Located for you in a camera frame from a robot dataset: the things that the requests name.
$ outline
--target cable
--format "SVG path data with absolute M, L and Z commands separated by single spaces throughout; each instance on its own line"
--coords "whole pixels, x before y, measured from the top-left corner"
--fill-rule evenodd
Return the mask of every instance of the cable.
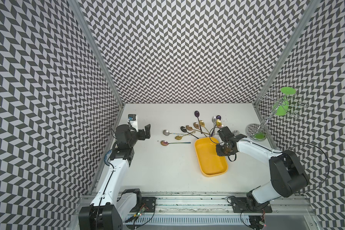
M 305 192 L 310 192 L 310 191 L 315 190 L 316 188 L 318 188 L 319 186 L 321 186 L 321 185 L 327 180 L 327 178 L 330 176 L 330 161 L 329 161 L 329 158 L 328 158 L 328 156 L 326 155 L 326 153 L 325 153 L 320 147 L 318 147 L 317 145 L 313 145 L 313 144 L 311 144 L 311 143 L 305 143 L 305 142 L 304 142 L 304 143 L 301 143 L 301 144 L 299 144 L 299 145 L 295 145 L 294 147 L 292 147 L 292 149 L 294 149 L 294 148 L 296 148 L 296 147 L 298 147 L 298 146 L 300 146 L 300 145 L 312 145 L 312 146 L 318 148 L 319 150 L 321 150 L 321 152 L 322 152 L 322 153 L 324 154 L 324 156 L 326 157 L 327 164 L 328 164 L 327 175 L 326 175 L 326 177 L 323 179 L 323 181 L 322 181 L 322 182 L 318 182 L 318 183 L 319 183 L 318 186 L 316 186 L 315 188 L 313 188 L 313 189 L 311 189 L 311 190 L 302 191 L 303 193 L 305 193 Z
M 229 156 L 227 156 L 227 158 L 229 159 L 229 161 L 234 162 L 237 160 L 237 153 L 235 153 L 235 159 L 234 160 L 231 160 Z
M 236 197 L 236 196 L 229 196 L 228 198 L 226 198 L 226 201 L 232 205 L 232 203 L 229 202 L 229 198 L 232 198 L 232 197 Z
M 153 216 L 154 216 L 154 214 L 155 214 L 155 212 L 156 212 L 156 206 L 154 207 L 154 211 L 153 211 L 153 215 L 152 215 L 152 217 L 146 222 L 146 223 L 148 223 L 148 222 L 150 222 L 150 220 L 153 218 Z
M 243 211 L 241 211 L 241 213 L 240 213 L 240 220 L 241 220 L 241 222 L 242 222 L 245 226 L 247 226 L 248 228 L 251 228 L 251 227 L 249 227 L 249 225 L 247 225 L 246 223 L 244 223 L 243 219 L 241 218 L 241 215 L 243 214 L 244 211 L 250 211 L 250 210 L 243 210 Z
M 213 126 L 213 128 L 215 128 L 216 127 L 216 122 L 215 122 L 215 125 Z M 212 132 L 212 134 L 210 134 L 210 132 L 208 133 L 210 136 L 213 136 L 213 132 Z
M 116 136 L 115 136 L 115 131 L 113 130 L 113 128 L 111 126 L 109 126 L 110 130 L 111 130 L 111 135 L 116 139 Z
M 224 142 L 216 143 L 216 142 L 214 142 L 214 141 L 211 139 L 211 135 L 213 134 L 213 130 L 214 130 L 215 128 L 219 128 L 219 127 L 213 127 L 213 128 L 211 129 L 211 131 L 210 131 L 210 140 L 211 140 L 213 143 L 215 143 L 215 144 L 224 143 Z
M 102 193 L 102 196 L 105 194 L 105 191 L 106 191 L 107 185 L 108 185 L 108 183 L 109 183 L 109 181 L 110 181 L 110 179 L 111 179 L 111 176 L 114 174 L 114 168 L 115 168 L 115 167 L 114 167 L 111 163 L 110 163 L 110 165 L 113 167 L 113 171 L 111 172 L 111 175 L 110 175 L 110 177 L 109 177 L 109 179 L 108 179 L 108 181 L 107 181 L 107 184 L 106 184 L 105 189 L 104 189 L 104 191 L 103 191 L 103 193 Z M 98 208 L 97 208 L 96 226 L 95 226 L 95 229 L 96 229 L 96 230 L 97 230 L 97 218 L 98 218 L 98 216 L 99 216 L 101 201 L 102 201 L 102 197 L 101 197 L 101 199 L 100 199 L 100 203 L 99 203 L 99 206 L 98 206 Z
M 108 160 L 108 157 L 110 156 L 110 154 L 115 150 L 115 146 L 116 146 L 116 141 L 114 142 L 113 147 L 105 154 L 104 163 L 107 166 L 110 166 L 110 163 L 107 160 Z

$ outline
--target metal rail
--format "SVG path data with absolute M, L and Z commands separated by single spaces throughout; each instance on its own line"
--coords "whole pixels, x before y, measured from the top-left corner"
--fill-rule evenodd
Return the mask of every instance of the metal rail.
M 294 48 L 295 44 L 297 43 L 300 36 L 303 34 L 303 31 L 305 27 L 307 26 L 309 20 L 311 19 L 313 13 L 316 11 L 320 0 L 310 0 L 310 3 L 307 7 L 307 9 L 304 11 L 302 17 L 299 20 L 299 23 L 295 27 L 294 32 L 290 36 L 289 41 L 286 43 L 286 46 L 281 53 L 280 57 L 278 58 L 275 66 L 273 67 L 273 70 L 271 71 L 266 83 L 263 85 L 261 91 L 257 95 L 256 100 L 254 101 L 254 106 L 258 107 L 261 100 L 260 98 L 268 91 L 270 86 L 272 85 L 273 81 L 275 80 L 277 74 L 280 72 L 282 66 L 284 65 L 286 59 L 288 58 L 289 54 L 291 53 L 291 50 Z
M 94 40 L 94 37 L 92 36 L 91 30 L 88 27 L 88 24 L 83 16 L 83 12 L 79 7 L 79 2 L 78 0 L 68 0 L 69 3 L 69 7 L 71 8 L 71 10 L 74 13 L 74 17 L 76 18 L 76 20 L 78 21 L 78 24 L 80 26 L 80 28 L 82 29 L 82 32 L 84 34 L 84 37 L 86 38 L 94 57 L 96 58 L 101 71 L 103 72 L 105 79 L 108 83 L 108 85 L 110 86 L 111 91 L 113 92 L 114 97 L 116 98 L 116 101 L 118 102 L 119 106 L 123 105 L 123 102 L 120 98 L 120 95 L 118 93 L 118 90 L 115 87 L 114 81 L 113 81 L 113 77 L 110 74 L 110 71 L 108 70 L 106 63 L 104 61 L 104 59 L 102 58 L 101 52 Z

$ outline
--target purple spoon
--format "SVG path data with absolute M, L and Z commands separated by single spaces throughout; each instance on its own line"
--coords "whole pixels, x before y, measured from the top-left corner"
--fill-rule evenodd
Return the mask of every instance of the purple spoon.
M 194 116 L 197 117 L 197 119 L 198 119 L 198 124 L 199 124 L 199 112 L 198 112 L 198 111 L 195 111 L 195 112 L 194 112 Z

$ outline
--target spoon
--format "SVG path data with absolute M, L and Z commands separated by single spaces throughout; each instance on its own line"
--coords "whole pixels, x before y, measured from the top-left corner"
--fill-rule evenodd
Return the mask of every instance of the spoon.
M 198 111 L 195 111 L 195 112 L 194 112 L 194 116 L 197 117 L 198 122 L 199 122 L 199 112 L 198 112 Z
M 191 126 L 186 126 L 185 127 L 187 130 L 189 130 L 189 131 L 193 131 L 193 130 L 195 130 L 195 129 L 193 129 Z
M 188 132 L 184 126 L 180 127 L 180 130 L 183 131 L 183 132 Z
M 169 142 L 167 142 L 165 140 L 161 140 L 160 143 L 161 143 L 161 145 L 166 146 L 168 144 L 190 144 L 191 142 L 174 142 L 174 143 L 169 143 Z
M 184 134 L 183 136 L 176 136 L 175 139 L 176 140 L 181 140 L 186 135 L 189 135 L 189 134 Z
M 216 133 L 215 133 L 215 127 L 216 127 L 216 116 L 213 116 L 212 117 L 212 123 L 213 123 L 213 131 L 212 131 L 212 134 L 211 136 L 214 136 Z
M 197 123 L 197 122 L 194 122 L 193 123 L 193 126 L 194 126 L 194 128 L 197 128 L 197 129 L 200 129 L 200 126 L 199 126 L 199 124 Z
M 163 133 L 165 136 L 169 136 L 170 134 L 191 136 L 190 134 L 174 133 L 174 132 L 169 132 L 168 130 L 164 130 L 164 131 L 162 131 L 162 133 Z
M 199 120 L 199 125 L 203 128 L 205 128 L 207 130 L 207 132 L 209 133 L 210 131 L 208 131 L 208 129 L 205 127 L 205 122 L 202 120 Z
M 222 125 L 222 123 L 221 123 L 220 119 L 216 119 L 216 126 L 220 128 L 221 125 Z

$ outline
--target iridescent spoon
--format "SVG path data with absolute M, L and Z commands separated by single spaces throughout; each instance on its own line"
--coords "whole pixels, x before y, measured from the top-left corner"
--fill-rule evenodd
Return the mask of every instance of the iridescent spoon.
M 160 143 L 161 143 L 161 145 L 166 146 L 168 144 L 190 144 L 191 142 L 173 142 L 173 143 L 169 143 L 169 142 L 167 142 L 165 140 L 161 140 Z
M 198 111 L 195 111 L 195 112 L 194 112 L 194 116 L 197 117 L 198 122 L 199 122 L 199 112 L 198 112 Z

